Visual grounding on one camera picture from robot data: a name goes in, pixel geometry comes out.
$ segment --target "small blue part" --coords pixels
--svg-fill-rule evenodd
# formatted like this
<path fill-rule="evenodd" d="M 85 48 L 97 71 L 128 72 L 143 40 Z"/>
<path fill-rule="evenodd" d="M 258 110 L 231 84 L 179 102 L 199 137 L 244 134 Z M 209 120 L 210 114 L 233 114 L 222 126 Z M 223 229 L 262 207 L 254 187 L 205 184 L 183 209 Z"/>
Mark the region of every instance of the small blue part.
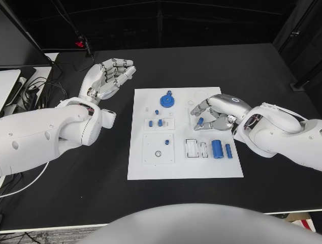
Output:
<path fill-rule="evenodd" d="M 160 103 L 164 108 L 172 108 L 175 106 L 175 97 L 172 95 L 173 92 L 169 91 L 167 95 L 164 95 L 160 99 Z"/>
<path fill-rule="evenodd" d="M 205 118 L 200 118 L 198 124 L 202 125 L 203 123 L 205 123 Z"/>
<path fill-rule="evenodd" d="M 222 159 L 225 157 L 223 156 L 223 149 L 222 149 L 222 141 L 213 140 L 212 145 L 213 145 L 215 158 Z"/>
<path fill-rule="evenodd" d="M 232 150 L 231 150 L 231 145 L 229 144 L 226 144 L 226 150 L 228 150 L 229 159 L 233 159 Z"/>

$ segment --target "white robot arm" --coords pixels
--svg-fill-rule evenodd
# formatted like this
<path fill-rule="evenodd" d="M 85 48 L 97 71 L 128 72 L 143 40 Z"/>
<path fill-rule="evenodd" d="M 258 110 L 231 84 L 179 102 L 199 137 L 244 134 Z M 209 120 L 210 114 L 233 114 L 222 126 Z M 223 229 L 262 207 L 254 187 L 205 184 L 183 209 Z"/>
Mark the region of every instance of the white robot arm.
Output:
<path fill-rule="evenodd" d="M 111 59 L 90 69 L 80 92 L 57 108 L 0 118 L 0 176 L 26 171 L 70 149 L 93 145 L 101 127 L 111 128 L 116 113 L 98 107 L 133 78 L 134 62 Z"/>
<path fill-rule="evenodd" d="M 322 171 L 322 120 L 308 120 L 267 103 L 252 108 L 226 94 L 206 99 L 190 114 L 200 116 L 208 108 L 216 120 L 198 125 L 195 130 L 229 130 L 238 123 L 235 139 L 261 156 L 272 158 L 280 153 L 295 163 Z"/>

